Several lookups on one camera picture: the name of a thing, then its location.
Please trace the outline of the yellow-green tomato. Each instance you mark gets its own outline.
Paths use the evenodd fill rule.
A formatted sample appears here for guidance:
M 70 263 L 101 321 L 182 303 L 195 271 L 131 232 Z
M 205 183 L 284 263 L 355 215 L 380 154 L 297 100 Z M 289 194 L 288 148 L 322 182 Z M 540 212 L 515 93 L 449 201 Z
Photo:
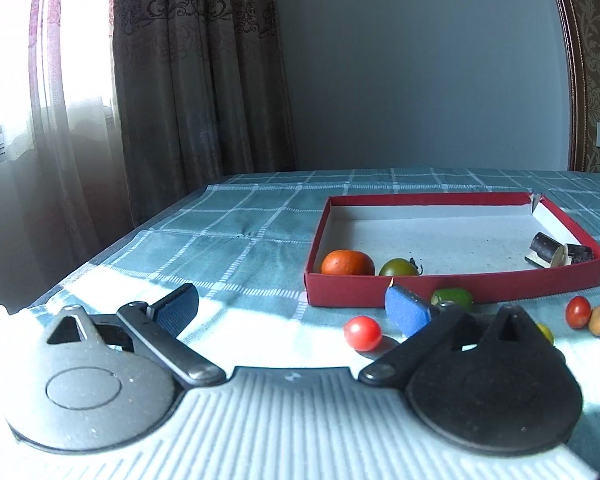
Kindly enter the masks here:
M 553 335 L 552 331 L 546 325 L 544 325 L 542 323 L 538 323 L 538 324 L 536 324 L 536 327 L 544 335 L 544 337 L 547 339 L 547 341 L 550 344 L 554 344 L 554 335 Z

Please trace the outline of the red shallow cardboard box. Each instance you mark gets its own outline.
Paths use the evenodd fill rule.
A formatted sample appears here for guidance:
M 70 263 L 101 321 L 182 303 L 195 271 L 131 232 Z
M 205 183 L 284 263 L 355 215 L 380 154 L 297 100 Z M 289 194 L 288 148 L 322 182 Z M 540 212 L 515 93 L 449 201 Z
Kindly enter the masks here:
M 590 260 L 540 268 L 527 261 L 532 238 L 590 248 Z M 380 308 L 389 278 L 322 272 L 336 249 L 364 252 L 380 268 L 413 258 L 424 270 L 396 282 L 430 298 L 440 288 L 468 290 L 477 304 L 575 292 L 600 284 L 600 244 L 548 197 L 530 192 L 332 196 L 304 270 L 309 304 Z

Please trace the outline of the teal plaid tablecloth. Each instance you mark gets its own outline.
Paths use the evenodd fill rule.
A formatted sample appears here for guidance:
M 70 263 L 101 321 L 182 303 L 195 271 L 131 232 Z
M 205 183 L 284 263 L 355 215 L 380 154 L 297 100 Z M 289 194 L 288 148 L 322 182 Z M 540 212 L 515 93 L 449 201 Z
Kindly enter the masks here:
M 67 304 L 109 311 L 114 300 L 143 299 L 129 292 L 149 292 L 158 299 L 175 285 L 193 282 L 202 298 L 202 320 L 185 331 L 193 342 L 219 342 L 221 328 L 261 322 L 282 335 L 286 350 L 309 349 L 313 358 L 325 337 L 335 335 L 343 314 L 308 307 L 302 266 L 309 255 L 321 209 L 328 196 L 367 193 L 533 191 L 557 200 L 600 242 L 600 174 L 548 170 L 396 169 L 300 171 L 231 177 L 212 184 L 199 198 L 187 197 L 173 212 L 159 214 L 120 244 L 106 249 L 54 286 L 43 297 L 14 314 L 10 322 L 0 306 L 0 328 L 6 335 L 36 335 L 50 315 Z M 587 290 L 600 304 L 600 287 Z M 600 340 L 570 332 L 558 314 L 566 296 L 524 301 L 531 314 L 550 326 L 558 348 L 584 381 L 584 416 L 569 445 L 577 456 L 600 468 Z M 98 458 L 96 466 L 69 466 L 63 457 L 48 467 L 24 464 L 19 444 L 0 448 L 0 479 L 150 479 L 149 466 L 166 456 L 166 447 L 148 456 Z

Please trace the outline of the sheer white curtain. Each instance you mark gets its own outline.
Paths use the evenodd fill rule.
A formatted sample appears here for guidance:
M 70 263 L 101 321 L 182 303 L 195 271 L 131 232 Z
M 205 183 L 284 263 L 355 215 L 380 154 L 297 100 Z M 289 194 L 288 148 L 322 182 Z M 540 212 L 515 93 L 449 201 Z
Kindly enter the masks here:
M 114 0 L 0 0 L 0 304 L 17 311 L 132 226 Z

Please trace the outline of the red cherry tomato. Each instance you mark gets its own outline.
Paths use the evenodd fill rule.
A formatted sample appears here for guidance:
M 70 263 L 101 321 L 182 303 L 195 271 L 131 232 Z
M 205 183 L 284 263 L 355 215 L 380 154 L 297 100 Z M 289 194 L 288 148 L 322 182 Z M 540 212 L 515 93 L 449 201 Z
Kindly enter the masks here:
M 382 330 L 373 318 L 357 316 L 344 324 L 343 335 L 347 344 L 354 350 L 369 352 L 380 345 Z
M 574 296 L 567 304 L 565 319 L 570 328 L 580 330 L 590 322 L 592 307 L 585 296 Z

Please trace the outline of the dark eggplant chunk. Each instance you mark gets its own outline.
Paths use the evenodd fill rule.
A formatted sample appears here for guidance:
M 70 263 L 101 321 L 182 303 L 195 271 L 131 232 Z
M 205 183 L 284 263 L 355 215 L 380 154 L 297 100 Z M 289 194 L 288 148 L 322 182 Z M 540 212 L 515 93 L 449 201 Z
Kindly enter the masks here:
M 564 266 L 567 259 L 567 246 L 543 232 L 535 234 L 530 243 L 530 252 L 524 256 L 528 263 L 543 269 Z
M 595 258 L 591 247 L 580 244 L 567 244 L 566 248 L 569 264 L 588 262 Z

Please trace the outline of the dark wooden door frame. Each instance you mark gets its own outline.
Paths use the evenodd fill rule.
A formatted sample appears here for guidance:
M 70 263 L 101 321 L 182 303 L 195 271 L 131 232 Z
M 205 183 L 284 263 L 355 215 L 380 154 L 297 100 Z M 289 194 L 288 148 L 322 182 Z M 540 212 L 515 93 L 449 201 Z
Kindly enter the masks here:
M 577 12 L 573 0 L 555 0 L 562 28 L 569 84 L 569 155 L 568 169 L 586 170 L 586 84 Z

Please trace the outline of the orange tangerine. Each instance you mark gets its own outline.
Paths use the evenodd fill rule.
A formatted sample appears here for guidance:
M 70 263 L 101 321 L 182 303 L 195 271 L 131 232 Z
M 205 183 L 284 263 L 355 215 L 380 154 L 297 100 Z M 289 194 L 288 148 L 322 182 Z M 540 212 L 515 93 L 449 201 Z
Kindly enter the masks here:
M 374 275 L 375 265 L 365 252 L 337 249 L 329 252 L 321 263 L 321 274 Z

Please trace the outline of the green tomato with stem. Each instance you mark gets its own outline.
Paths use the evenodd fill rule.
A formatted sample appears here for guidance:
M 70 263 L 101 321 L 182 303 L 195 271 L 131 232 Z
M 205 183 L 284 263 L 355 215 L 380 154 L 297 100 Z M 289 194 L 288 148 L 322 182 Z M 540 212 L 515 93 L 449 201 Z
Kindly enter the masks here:
M 382 276 L 419 276 L 422 266 L 414 258 L 393 258 L 387 261 L 379 270 Z

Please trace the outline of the brown patterned curtain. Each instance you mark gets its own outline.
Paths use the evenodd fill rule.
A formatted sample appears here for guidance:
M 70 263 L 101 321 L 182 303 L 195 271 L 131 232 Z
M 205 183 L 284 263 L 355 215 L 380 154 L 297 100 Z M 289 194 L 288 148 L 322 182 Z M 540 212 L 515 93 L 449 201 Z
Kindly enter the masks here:
M 233 174 L 296 168 L 276 0 L 114 0 L 133 218 Z

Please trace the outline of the green cucumber chunk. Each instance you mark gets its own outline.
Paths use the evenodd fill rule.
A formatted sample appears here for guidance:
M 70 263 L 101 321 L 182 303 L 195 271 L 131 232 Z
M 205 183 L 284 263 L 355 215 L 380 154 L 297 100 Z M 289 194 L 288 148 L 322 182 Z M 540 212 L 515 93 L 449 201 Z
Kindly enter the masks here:
M 430 298 L 430 304 L 434 306 L 445 306 L 456 304 L 466 311 L 474 310 L 474 298 L 468 290 L 459 287 L 448 287 L 436 289 Z

